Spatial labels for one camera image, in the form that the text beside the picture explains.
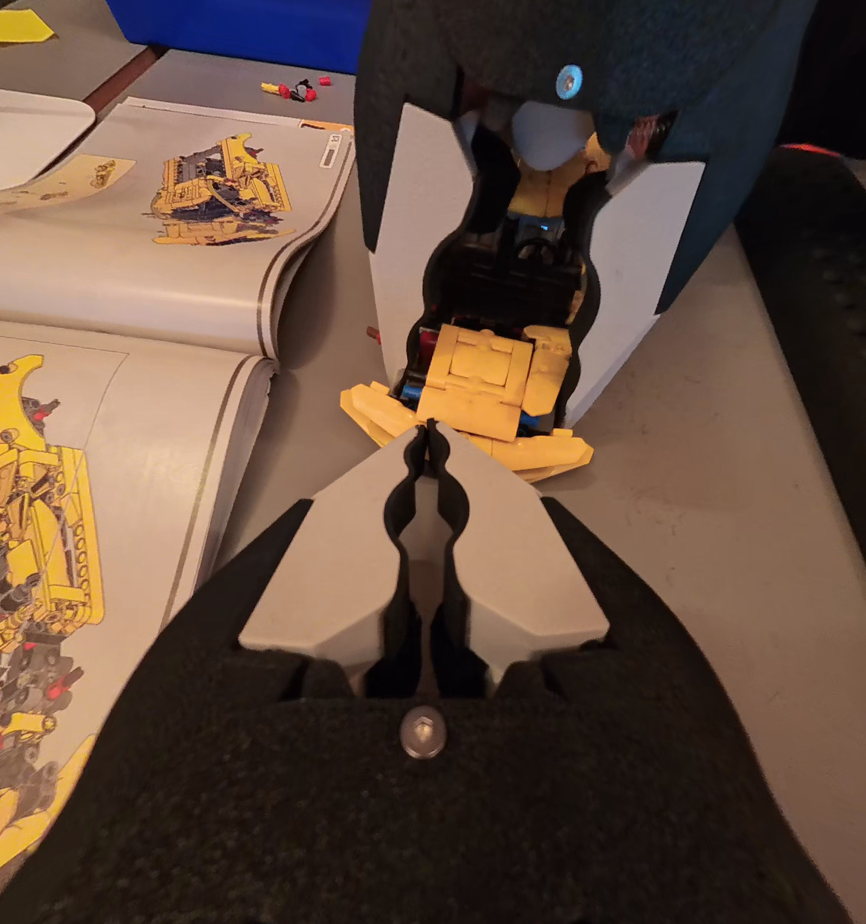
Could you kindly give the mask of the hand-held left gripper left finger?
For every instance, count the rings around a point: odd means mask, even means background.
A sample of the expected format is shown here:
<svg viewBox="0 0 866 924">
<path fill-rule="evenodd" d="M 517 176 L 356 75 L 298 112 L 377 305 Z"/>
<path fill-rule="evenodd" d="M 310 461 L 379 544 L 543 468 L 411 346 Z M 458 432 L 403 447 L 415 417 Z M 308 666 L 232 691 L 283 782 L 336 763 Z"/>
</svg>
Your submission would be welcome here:
<svg viewBox="0 0 866 924">
<path fill-rule="evenodd" d="M 416 514 L 427 429 L 410 426 L 313 496 L 239 637 L 338 664 L 370 697 L 410 697 L 422 624 L 401 542 Z"/>
</svg>

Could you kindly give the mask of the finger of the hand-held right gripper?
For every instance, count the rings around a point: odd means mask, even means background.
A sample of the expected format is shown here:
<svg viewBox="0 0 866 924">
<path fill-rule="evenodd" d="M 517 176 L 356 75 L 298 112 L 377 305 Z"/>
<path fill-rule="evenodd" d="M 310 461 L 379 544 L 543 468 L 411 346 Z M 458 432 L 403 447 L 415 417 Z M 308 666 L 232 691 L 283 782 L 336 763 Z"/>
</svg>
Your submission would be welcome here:
<svg viewBox="0 0 866 924">
<path fill-rule="evenodd" d="M 425 313 L 424 280 L 437 248 L 461 226 L 476 176 L 471 139 L 480 112 L 455 122 L 405 103 L 369 264 L 390 386 L 408 365 L 410 332 Z"/>
<path fill-rule="evenodd" d="M 599 210 L 589 240 L 599 306 L 578 346 L 580 371 L 566 401 L 566 426 L 595 403 L 656 322 L 704 169 L 700 161 L 636 162 L 611 182 L 611 199 Z"/>
</svg>

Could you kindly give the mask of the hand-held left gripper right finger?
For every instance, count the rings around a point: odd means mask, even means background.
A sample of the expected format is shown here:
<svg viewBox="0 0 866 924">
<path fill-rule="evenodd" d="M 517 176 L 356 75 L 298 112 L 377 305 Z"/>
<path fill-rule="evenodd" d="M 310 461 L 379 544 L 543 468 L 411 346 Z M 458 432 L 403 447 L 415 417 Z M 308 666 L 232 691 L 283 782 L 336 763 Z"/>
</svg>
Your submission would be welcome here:
<svg viewBox="0 0 866 924">
<path fill-rule="evenodd" d="M 431 627 L 439 684 L 499 684 L 513 664 L 607 637 L 540 491 L 442 422 L 431 423 L 431 468 L 450 529 Z"/>
</svg>

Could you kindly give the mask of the yellow brick car model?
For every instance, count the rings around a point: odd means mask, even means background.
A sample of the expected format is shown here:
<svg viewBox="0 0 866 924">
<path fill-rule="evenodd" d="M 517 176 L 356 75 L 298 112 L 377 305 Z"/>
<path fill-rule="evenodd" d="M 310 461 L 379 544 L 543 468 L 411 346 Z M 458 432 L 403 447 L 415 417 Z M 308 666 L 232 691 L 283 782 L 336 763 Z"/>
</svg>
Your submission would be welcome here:
<svg viewBox="0 0 866 924">
<path fill-rule="evenodd" d="M 479 131 L 473 152 L 493 167 L 475 214 L 439 253 L 429 304 L 392 386 L 342 391 L 346 415 L 380 447 L 416 424 L 444 423 L 533 483 L 587 466 L 594 450 L 559 423 L 573 358 L 570 327 L 586 265 L 566 230 L 571 187 L 611 164 L 593 133 L 559 167 L 539 171 Z"/>
</svg>

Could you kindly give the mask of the grey desk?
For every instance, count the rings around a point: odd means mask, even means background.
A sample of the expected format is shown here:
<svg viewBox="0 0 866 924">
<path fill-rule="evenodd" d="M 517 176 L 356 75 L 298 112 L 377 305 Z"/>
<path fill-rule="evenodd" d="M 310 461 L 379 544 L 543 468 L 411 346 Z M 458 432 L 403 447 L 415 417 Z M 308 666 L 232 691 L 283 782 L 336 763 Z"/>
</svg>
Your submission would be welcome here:
<svg viewBox="0 0 866 924">
<path fill-rule="evenodd" d="M 0 87 L 100 110 L 129 95 L 280 114 L 298 68 L 140 50 L 105 2 L 18 2 L 57 38 L 0 50 Z M 280 318 L 280 369 L 216 568 L 375 448 L 339 392 L 380 377 L 354 168 Z M 866 922 L 866 566 L 734 229 L 543 481 L 660 596 L 716 670 L 777 801 Z"/>
</svg>

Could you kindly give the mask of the scattered red brick pins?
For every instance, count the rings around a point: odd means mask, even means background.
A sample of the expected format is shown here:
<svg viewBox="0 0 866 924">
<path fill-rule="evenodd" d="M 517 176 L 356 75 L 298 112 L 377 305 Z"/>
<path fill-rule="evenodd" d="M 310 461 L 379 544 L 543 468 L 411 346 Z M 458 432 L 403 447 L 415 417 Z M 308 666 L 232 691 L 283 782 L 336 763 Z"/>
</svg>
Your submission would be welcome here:
<svg viewBox="0 0 866 924">
<path fill-rule="evenodd" d="M 261 91 L 267 95 L 296 103 L 311 103 L 318 98 L 320 90 L 332 88 L 334 81 L 330 76 L 319 76 L 315 86 L 307 77 L 303 77 L 293 85 L 263 81 L 259 86 Z"/>
</svg>

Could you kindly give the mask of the blue plastic bin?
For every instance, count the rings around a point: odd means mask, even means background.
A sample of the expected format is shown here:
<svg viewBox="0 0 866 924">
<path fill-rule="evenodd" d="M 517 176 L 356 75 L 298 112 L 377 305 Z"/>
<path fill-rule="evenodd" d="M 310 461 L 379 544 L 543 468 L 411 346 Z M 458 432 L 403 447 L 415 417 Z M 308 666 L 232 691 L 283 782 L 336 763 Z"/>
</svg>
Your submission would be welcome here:
<svg viewBox="0 0 866 924">
<path fill-rule="evenodd" d="M 127 40 L 355 74 L 371 1 L 108 1 Z"/>
</svg>

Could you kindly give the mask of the open instruction booklet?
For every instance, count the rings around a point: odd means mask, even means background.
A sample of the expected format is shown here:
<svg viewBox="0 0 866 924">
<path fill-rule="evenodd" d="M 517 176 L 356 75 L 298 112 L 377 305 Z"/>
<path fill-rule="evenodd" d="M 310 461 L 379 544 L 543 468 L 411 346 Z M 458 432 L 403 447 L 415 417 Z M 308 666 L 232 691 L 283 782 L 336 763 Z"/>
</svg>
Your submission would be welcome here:
<svg viewBox="0 0 866 924">
<path fill-rule="evenodd" d="M 129 98 L 0 191 L 0 892 L 217 557 L 347 123 Z"/>
</svg>

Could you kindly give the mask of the white lamp base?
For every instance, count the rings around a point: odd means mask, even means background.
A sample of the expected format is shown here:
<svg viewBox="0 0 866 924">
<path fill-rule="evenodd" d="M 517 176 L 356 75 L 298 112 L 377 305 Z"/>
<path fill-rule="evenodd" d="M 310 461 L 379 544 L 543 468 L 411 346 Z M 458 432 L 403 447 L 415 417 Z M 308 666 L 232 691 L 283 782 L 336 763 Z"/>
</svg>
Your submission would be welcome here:
<svg viewBox="0 0 866 924">
<path fill-rule="evenodd" d="M 95 121 L 81 101 L 0 89 L 0 191 L 34 179 Z"/>
</svg>

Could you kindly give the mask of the yellow paper slip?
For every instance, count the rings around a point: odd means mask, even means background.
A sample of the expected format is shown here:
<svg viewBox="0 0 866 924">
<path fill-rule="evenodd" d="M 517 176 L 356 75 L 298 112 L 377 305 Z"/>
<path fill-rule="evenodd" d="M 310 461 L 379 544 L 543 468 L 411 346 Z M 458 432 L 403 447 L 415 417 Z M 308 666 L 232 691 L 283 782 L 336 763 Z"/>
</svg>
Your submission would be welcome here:
<svg viewBox="0 0 866 924">
<path fill-rule="evenodd" d="M 50 40 L 54 30 L 30 9 L 0 9 L 0 45 L 36 44 Z"/>
</svg>

